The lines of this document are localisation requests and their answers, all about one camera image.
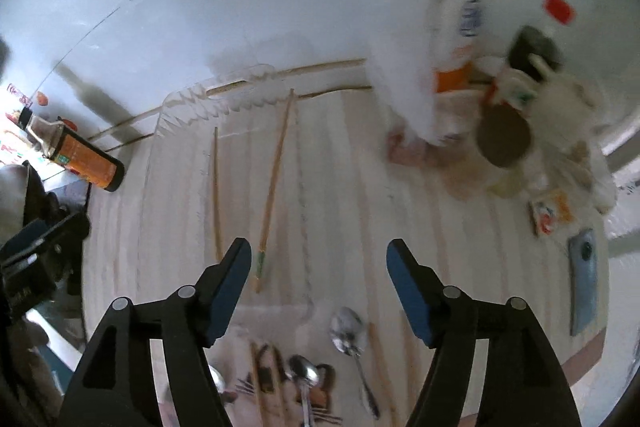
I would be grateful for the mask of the wooden chopstick green band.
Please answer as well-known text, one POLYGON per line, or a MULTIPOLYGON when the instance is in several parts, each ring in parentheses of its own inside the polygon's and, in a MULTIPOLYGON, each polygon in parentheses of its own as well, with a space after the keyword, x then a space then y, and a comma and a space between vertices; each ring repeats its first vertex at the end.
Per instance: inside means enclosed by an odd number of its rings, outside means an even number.
POLYGON ((260 231, 260 239, 258 245, 257 265, 253 277, 253 289, 256 294, 259 294, 262 290, 262 274, 264 274, 264 266, 266 259, 266 251, 268 246, 268 237, 270 232, 272 210, 274 200, 276 199, 276 191, 279 180, 279 172, 282 161, 282 155, 284 150, 284 142, 286 138, 286 132, 288 132, 288 117, 290 117, 293 101, 295 98, 295 92, 293 89, 288 94, 286 100, 285 110, 281 122, 280 134, 276 146, 276 150, 273 155, 273 162, 270 171, 269 190, 265 202, 264 215, 262 216, 262 231, 260 231))

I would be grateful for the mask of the steel spoon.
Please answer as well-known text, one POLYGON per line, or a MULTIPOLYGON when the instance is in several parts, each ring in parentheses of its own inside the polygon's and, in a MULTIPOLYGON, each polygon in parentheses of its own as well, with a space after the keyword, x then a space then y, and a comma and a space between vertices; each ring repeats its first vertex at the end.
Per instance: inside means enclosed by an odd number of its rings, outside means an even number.
POLYGON ((318 385, 319 373, 311 361, 303 355, 292 355, 288 359, 288 377, 297 385, 300 399, 302 400, 304 426, 314 427, 314 414, 312 413, 310 392, 318 385))
POLYGON ((231 404, 236 399, 238 399, 238 394, 227 386, 227 383, 224 380, 224 377, 218 371, 218 369, 216 369, 216 367, 213 367, 213 365, 209 365, 208 368, 209 368, 210 375, 212 375, 213 382, 217 389, 218 395, 220 396, 221 403, 223 405, 231 404))
POLYGON ((367 413, 377 421, 381 416, 380 407, 367 378, 364 376, 360 361, 363 348, 367 343, 366 324, 353 309, 341 307, 331 317, 330 338, 338 352, 354 360, 360 381, 362 405, 367 413))

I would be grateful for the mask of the orange label sauce bottle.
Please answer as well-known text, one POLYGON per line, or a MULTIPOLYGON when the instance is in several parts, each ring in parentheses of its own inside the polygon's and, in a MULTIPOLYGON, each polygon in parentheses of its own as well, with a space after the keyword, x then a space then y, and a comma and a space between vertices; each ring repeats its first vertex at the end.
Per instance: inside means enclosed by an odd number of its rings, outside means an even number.
POLYGON ((46 121, 24 107, 17 124, 36 140, 43 156, 56 165, 107 192, 115 192, 122 184, 124 164, 81 138, 62 120, 46 121))

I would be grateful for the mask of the blue smartphone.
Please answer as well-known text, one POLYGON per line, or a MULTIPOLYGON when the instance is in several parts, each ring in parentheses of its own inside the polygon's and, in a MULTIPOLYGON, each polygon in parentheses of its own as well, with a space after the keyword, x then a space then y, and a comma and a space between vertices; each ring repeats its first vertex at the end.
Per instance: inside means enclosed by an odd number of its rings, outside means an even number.
POLYGON ((597 314, 597 247, 593 229, 583 229, 567 242, 570 259, 570 335, 580 334, 597 314))

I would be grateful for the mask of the orange seasoning packet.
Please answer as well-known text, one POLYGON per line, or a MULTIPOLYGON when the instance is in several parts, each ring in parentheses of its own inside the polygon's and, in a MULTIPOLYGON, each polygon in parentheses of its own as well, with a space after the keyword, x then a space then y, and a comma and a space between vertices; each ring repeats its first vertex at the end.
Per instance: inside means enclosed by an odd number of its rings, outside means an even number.
POLYGON ((554 188, 534 197, 528 207, 537 236, 550 236, 575 221, 570 198, 562 188, 554 188))

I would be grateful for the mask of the clear plastic utensil tray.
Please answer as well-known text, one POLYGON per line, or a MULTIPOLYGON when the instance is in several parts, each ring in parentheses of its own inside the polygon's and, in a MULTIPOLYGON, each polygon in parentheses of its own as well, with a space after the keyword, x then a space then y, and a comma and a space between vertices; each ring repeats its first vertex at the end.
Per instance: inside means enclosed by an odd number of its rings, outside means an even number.
POLYGON ((237 237, 252 248, 252 272, 241 303, 303 310, 311 304, 311 283, 294 102, 262 290, 253 289, 270 171, 290 89, 269 65, 236 70, 220 81, 218 87, 197 83, 171 93, 160 109, 144 184, 137 297, 164 298, 217 262, 212 152, 218 127, 222 255, 237 237))

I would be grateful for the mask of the wooden chopstick plain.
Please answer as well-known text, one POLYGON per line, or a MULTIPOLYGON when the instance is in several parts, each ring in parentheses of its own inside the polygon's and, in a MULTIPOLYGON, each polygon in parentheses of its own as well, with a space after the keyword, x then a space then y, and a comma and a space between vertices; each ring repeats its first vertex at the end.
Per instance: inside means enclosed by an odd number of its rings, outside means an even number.
POLYGON ((216 260, 222 259, 222 237, 219 213, 219 167, 218 167, 218 127, 214 130, 212 152, 212 206, 213 206, 213 236, 216 260))

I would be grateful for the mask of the clear plastic bag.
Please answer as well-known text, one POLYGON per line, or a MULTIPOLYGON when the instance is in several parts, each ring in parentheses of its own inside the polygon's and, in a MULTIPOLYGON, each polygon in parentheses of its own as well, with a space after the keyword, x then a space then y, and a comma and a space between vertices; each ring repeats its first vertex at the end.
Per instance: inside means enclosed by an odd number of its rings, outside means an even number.
POLYGON ((548 72, 530 109, 529 124, 556 172, 606 215, 616 205, 617 187, 598 140, 603 109, 596 84, 548 72))

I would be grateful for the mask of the brown lid glass jar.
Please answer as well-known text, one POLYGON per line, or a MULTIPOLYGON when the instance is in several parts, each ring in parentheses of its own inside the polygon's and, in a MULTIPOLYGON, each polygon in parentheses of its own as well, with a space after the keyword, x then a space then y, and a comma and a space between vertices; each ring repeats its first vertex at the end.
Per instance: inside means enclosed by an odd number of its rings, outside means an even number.
POLYGON ((508 104, 484 108, 475 143, 489 165, 488 191, 500 198, 518 194, 524 184, 522 164, 533 144, 532 130, 523 115, 508 104))

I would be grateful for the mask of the striped cat table mat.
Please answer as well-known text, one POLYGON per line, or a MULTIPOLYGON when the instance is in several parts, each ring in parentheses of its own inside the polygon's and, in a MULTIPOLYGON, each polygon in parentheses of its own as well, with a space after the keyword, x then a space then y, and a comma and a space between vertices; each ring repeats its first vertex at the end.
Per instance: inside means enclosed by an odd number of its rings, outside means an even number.
MULTIPOLYGON (((240 425, 274 421, 280 407, 265 389, 253 395, 252 355, 305 355, 334 369, 331 390, 314 397, 323 426, 369 426, 355 362, 330 338, 337 309, 353 309, 367 327, 360 358, 381 406, 383 426, 401 426, 416 403, 433 355, 413 336, 386 269, 386 247, 403 239, 422 265, 478 300, 524 298, 576 383, 603 351, 608 321, 608 268, 598 269, 594 320, 570 335, 570 231, 537 236, 526 197, 480 194, 452 198, 435 171, 390 164, 383 141, 390 117, 369 91, 337 91, 295 104, 311 304, 246 307, 240 300, 224 338, 208 352, 239 398, 230 407, 240 425)), ((85 247, 82 300, 87 329, 95 329, 113 299, 137 303, 143 193, 153 135, 123 147, 122 186, 90 197, 92 230, 85 247)))

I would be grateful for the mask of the white lid oil dispenser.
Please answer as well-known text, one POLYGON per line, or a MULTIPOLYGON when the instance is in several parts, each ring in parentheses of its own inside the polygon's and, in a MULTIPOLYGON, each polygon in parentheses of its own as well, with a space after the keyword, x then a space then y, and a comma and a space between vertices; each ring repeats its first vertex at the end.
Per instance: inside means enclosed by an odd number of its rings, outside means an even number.
POLYGON ((480 113, 485 115, 495 106, 509 106, 518 115, 528 119, 545 83, 536 67, 533 67, 533 72, 523 72, 504 60, 480 102, 480 113))

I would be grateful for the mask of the red cap dark bottle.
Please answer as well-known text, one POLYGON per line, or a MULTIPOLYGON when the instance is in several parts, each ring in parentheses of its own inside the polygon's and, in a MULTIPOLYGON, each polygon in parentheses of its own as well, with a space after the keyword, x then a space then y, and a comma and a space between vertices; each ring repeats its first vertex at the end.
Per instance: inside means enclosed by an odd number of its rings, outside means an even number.
POLYGON ((539 56, 557 72, 564 62, 559 41, 565 29, 574 23, 575 17, 574 8, 566 0, 544 0, 538 20, 523 25, 516 33, 506 54, 508 65, 536 83, 544 83, 544 76, 529 61, 529 57, 532 54, 539 56))

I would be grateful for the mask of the white salt bag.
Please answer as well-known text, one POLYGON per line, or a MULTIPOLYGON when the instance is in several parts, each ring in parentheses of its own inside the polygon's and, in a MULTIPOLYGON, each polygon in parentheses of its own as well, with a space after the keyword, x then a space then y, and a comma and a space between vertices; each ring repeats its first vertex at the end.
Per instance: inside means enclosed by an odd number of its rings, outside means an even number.
POLYGON ((483 26, 482 0, 442 0, 438 6, 433 61, 437 93, 469 84, 472 58, 483 26))

